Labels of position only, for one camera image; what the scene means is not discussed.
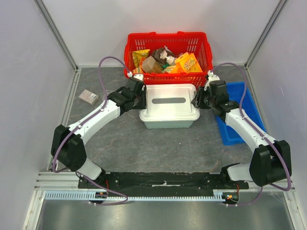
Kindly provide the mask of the white bin lid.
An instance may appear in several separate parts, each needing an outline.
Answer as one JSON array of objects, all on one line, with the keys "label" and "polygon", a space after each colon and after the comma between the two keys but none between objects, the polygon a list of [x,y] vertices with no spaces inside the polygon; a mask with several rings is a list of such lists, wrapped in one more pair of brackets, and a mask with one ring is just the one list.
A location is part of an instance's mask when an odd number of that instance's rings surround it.
[{"label": "white bin lid", "polygon": [[140,119],[151,122],[194,122],[200,110],[191,103],[196,93],[192,84],[147,85],[147,108],[140,111]]}]

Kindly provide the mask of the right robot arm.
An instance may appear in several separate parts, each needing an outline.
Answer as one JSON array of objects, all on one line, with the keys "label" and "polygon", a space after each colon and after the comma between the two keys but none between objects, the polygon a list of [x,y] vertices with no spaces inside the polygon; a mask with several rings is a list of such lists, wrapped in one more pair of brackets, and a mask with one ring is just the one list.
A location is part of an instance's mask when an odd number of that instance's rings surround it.
[{"label": "right robot arm", "polygon": [[225,81],[213,80],[198,88],[191,103],[199,109],[211,109],[215,116],[240,135],[253,154],[250,164],[237,163],[223,168],[225,173],[219,180],[222,187],[232,188],[237,181],[252,181],[259,187],[276,187],[276,182],[286,179],[284,190],[290,189],[290,145],[266,134],[238,102],[231,101]]}]

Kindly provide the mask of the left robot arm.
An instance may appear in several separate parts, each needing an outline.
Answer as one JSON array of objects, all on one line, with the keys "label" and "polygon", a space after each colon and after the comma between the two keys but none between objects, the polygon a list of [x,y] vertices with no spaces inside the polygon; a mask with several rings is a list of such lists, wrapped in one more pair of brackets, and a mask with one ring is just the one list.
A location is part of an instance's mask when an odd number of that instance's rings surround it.
[{"label": "left robot arm", "polygon": [[87,157],[85,144],[110,121],[131,109],[145,108],[146,85],[143,75],[136,74],[83,119],[68,127],[56,127],[51,148],[52,170],[58,173],[56,162],[60,162],[66,169],[88,177],[93,187],[101,188],[106,182],[105,171]]}]

